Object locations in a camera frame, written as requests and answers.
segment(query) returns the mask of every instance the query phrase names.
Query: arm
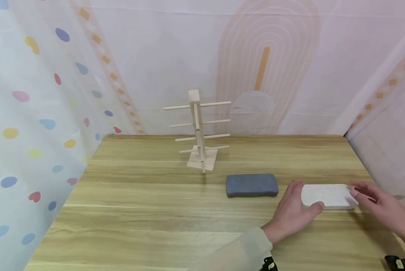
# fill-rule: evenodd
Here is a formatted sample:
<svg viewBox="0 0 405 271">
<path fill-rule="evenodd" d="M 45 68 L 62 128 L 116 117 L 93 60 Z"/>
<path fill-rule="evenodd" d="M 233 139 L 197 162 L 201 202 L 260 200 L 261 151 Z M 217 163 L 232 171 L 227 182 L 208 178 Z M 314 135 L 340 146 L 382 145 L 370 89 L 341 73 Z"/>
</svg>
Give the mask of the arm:
<svg viewBox="0 0 405 271">
<path fill-rule="evenodd" d="M 405 208 L 391 194 L 367 182 L 352 181 L 350 194 L 377 220 L 397 234 L 405 243 Z"/>
<path fill-rule="evenodd" d="M 258 271 L 273 245 L 304 229 L 323 211 L 322 202 L 309 209 L 302 205 L 304 182 L 292 181 L 279 202 L 273 218 L 261 228 L 252 228 L 223 246 L 189 271 Z"/>
</svg>

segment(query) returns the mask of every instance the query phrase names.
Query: white sponge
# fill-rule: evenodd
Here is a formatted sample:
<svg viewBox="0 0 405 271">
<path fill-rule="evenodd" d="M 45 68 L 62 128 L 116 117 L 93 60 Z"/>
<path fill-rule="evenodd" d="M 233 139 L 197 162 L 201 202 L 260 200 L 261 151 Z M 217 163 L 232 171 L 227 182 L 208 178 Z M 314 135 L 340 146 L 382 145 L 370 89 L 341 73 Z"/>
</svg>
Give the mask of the white sponge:
<svg viewBox="0 0 405 271">
<path fill-rule="evenodd" d="M 306 184 L 302 189 L 302 202 L 309 208 L 314 202 L 322 201 L 325 209 L 353 209 L 358 202 L 350 195 L 345 184 Z"/>
</svg>

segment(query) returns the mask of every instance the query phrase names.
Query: sleeve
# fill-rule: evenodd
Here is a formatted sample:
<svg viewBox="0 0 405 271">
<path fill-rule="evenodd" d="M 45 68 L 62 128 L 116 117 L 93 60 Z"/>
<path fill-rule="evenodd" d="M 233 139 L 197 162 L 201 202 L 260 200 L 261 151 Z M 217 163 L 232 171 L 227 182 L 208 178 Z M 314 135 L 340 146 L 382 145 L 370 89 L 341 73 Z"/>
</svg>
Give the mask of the sleeve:
<svg viewBox="0 0 405 271">
<path fill-rule="evenodd" d="M 273 246 L 260 228 L 252 228 L 203 258 L 188 271 L 259 271 Z"/>
</svg>

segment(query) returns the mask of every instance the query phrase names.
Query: wooden table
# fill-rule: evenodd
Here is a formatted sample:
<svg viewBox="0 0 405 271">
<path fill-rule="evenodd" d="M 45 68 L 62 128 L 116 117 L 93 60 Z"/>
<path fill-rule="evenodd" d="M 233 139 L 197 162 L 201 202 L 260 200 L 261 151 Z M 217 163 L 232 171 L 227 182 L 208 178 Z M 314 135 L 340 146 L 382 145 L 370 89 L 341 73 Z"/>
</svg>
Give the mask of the wooden table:
<svg viewBox="0 0 405 271">
<path fill-rule="evenodd" d="M 187 168 L 189 143 L 170 136 L 109 136 L 38 246 L 28 271 L 186 270 L 263 225 L 292 179 L 307 183 L 370 181 L 343 137 L 236 136 L 208 141 L 220 149 L 213 172 Z M 277 197 L 233 198 L 228 174 L 272 173 Z M 384 270 L 403 256 L 396 238 L 370 214 L 324 211 L 279 243 L 279 270 Z"/>
</svg>

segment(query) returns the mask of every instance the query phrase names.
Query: gray sponge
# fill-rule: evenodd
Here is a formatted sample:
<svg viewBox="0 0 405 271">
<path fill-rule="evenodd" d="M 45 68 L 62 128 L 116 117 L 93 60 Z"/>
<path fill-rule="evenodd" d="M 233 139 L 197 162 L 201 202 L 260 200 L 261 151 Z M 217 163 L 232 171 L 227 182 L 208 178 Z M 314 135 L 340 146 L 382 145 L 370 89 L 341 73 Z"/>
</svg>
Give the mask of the gray sponge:
<svg viewBox="0 0 405 271">
<path fill-rule="evenodd" d="M 227 197 L 276 196 L 278 182 L 273 174 L 236 174 L 228 175 Z"/>
</svg>

